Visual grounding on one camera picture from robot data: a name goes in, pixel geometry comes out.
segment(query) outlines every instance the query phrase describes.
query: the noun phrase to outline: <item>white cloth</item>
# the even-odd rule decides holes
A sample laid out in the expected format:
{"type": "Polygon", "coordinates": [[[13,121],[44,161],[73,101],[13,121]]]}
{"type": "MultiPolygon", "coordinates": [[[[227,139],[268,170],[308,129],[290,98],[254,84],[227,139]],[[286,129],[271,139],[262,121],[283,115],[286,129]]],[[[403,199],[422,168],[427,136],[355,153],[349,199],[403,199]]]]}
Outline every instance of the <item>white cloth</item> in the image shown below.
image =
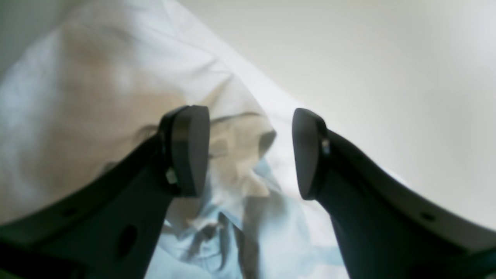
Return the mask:
{"type": "Polygon", "coordinates": [[[146,277],[346,278],[329,216],[298,194],[299,104],[173,0],[91,1],[9,70],[0,222],[80,189],[184,104],[210,109],[206,191],[171,204],[146,277]]]}

